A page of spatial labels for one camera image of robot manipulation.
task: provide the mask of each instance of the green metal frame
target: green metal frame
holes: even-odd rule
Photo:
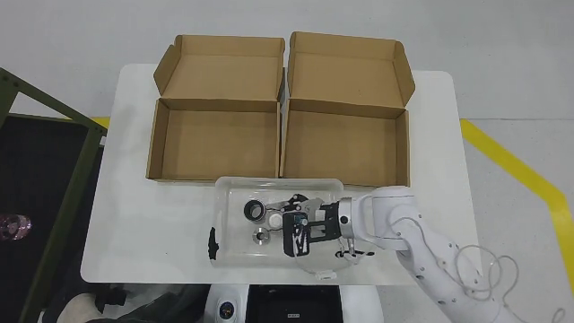
[[[46,299],[52,277],[56,272],[57,264],[65,247],[66,236],[72,227],[77,208],[83,198],[83,191],[96,159],[101,138],[108,133],[108,130],[3,68],[0,68],[0,128],[4,124],[18,93],[22,93],[72,119],[73,122],[88,128],[88,134],[83,142],[72,178],[64,194],[64,200],[20,315],[19,322],[27,323],[38,321],[42,304]]]

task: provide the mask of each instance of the white table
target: white table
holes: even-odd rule
[[[298,269],[213,268],[207,239],[213,184],[145,178],[152,117],[159,97],[155,65],[127,65],[119,76],[83,253],[87,282],[164,284],[316,284]],[[413,72],[411,179],[423,215],[462,247],[476,225],[452,78]],[[478,252],[471,253],[477,267]],[[394,252],[377,251],[322,284],[413,284]]]

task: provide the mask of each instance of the black panel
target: black panel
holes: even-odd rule
[[[0,212],[27,215],[32,223],[24,239],[0,242],[2,321],[18,320],[86,133],[85,127],[73,122],[35,118],[8,117],[0,127]],[[102,151],[92,168],[53,290],[83,249]]]
[[[251,285],[246,323],[343,323],[336,285]]]

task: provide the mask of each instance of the yellow floor line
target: yellow floor line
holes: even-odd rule
[[[109,128],[109,118],[91,118],[98,124],[102,125],[105,128]]]
[[[460,128],[466,141],[546,202],[574,294],[574,222],[564,194],[470,121],[461,119]]]

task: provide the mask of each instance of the black mat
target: black mat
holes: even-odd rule
[[[72,122],[35,118],[8,117],[0,127],[0,212],[24,214],[32,222],[23,240],[0,242],[3,322],[16,322],[22,311],[86,133],[85,127]],[[52,292],[83,250],[102,153],[100,148]]]

